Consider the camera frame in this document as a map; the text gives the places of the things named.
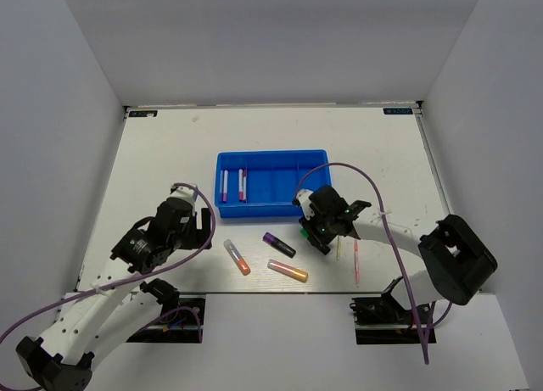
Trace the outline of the purple black highlighter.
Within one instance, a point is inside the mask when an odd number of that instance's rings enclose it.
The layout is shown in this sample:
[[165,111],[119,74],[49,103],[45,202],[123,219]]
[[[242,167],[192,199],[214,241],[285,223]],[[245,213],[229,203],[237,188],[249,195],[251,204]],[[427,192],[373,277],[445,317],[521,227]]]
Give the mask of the purple black highlighter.
[[266,232],[262,239],[266,244],[279,251],[281,254],[288,256],[289,258],[293,258],[296,255],[295,249],[293,249],[284,241],[269,232]]

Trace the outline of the thin pink highlighter pen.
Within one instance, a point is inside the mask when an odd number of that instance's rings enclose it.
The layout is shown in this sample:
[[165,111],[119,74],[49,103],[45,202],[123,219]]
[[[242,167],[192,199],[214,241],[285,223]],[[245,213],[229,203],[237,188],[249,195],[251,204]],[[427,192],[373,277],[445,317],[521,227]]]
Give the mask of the thin pink highlighter pen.
[[354,240],[353,242],[353,261],[355,271],[355,285],[360,286],[360,261],[359,261],[359,242]]

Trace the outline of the yellow orange highlighter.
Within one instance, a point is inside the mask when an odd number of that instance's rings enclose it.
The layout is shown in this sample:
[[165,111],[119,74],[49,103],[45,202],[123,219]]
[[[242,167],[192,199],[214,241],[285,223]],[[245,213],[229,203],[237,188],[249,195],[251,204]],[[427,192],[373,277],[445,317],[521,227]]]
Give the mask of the yellow orange highlighter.
[[306,283],[309,277],[309,274],[306,271],[295,268],[291,265],[286,265],[276,260],[269,260],[267,263],[267,268],[278,272],[284,276],[288,276],[298,282]]

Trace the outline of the orange grey highlighter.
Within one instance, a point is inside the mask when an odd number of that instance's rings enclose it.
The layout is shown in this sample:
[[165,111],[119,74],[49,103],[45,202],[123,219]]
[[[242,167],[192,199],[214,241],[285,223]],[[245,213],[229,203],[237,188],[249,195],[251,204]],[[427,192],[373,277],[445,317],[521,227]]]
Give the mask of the orange grey highlighter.
[[250,267],[245,261],[244,257],[239,252],[239,250],[237,249],[237,247],[234,245],[234,243],[230,239],[227,239],[224,241],[223,245],[225,247],[225,250],[232,257],[232,260],[234,261],[238,269],[241,271],[241,273],[244,276],[247,276],[251,272]]

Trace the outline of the pink capped white marker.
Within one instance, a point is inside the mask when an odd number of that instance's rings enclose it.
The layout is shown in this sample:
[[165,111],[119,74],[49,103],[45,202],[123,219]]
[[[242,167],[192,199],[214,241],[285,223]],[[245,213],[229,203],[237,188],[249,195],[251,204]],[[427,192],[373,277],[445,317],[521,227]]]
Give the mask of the pink capped white marker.
[[229,177],[228,170],[224,170],[224,188],[223,188],[223,202],[225,203],[227,201],[228,197],[228,177]]

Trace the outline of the magenta capped white marker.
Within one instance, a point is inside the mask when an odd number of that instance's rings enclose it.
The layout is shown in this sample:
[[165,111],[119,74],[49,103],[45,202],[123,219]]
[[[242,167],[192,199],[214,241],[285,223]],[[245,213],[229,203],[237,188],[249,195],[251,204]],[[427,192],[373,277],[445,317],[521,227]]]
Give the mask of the magenta capped white marker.
[[242,203],[247,202],[247,171],[238,170],[238,200]]

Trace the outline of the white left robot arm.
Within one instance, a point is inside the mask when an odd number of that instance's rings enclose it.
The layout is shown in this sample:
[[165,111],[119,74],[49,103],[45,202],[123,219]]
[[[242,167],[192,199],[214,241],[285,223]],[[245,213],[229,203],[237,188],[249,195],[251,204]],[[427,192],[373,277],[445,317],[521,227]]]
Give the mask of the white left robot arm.
[[92,295],[37,338],[19,342],[21,365],[42,389],[85,389],[93,370],[132,334],[177,317],[179,291],[153,272],[179,249],[210,249],[211,213],[197,209],[196,200],[196,193],[173,187],[156,214],[137,221],[112,248]]

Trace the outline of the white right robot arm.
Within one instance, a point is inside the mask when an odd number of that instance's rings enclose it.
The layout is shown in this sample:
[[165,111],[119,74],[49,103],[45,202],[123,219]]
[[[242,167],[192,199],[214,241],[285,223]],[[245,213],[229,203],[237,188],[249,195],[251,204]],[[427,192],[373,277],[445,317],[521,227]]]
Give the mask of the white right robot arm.
[[458,215],[436,222],[420,219],[383,221],[368,212],[370,203],[348,204],[329,185],[303,189],[293,201],[302,210],[299,223],[309,243],[323,254],[338,236],[388,244],[419,257],[424,270],[395,278],[381,293],[384,314],[404,321],[414,306],[447,300],[464,306],[498,268],[497,260],[474,230]]

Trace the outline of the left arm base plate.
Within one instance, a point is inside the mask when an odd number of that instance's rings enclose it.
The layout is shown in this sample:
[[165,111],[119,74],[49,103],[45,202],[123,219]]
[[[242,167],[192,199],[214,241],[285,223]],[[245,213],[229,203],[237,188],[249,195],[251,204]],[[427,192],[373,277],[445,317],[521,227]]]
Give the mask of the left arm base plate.
[[134,344],[200,344],[204,334],[205,296],[181,297],[178,310],[160,321],[139,330],[126,341]]

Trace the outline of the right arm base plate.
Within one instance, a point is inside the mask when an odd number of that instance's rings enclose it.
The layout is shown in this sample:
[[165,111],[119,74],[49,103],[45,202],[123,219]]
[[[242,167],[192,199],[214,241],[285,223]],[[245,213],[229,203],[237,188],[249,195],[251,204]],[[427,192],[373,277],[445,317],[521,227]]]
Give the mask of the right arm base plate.
[[352,298],[357,345],[420,344],[412,310],[404,310],[380,296]]

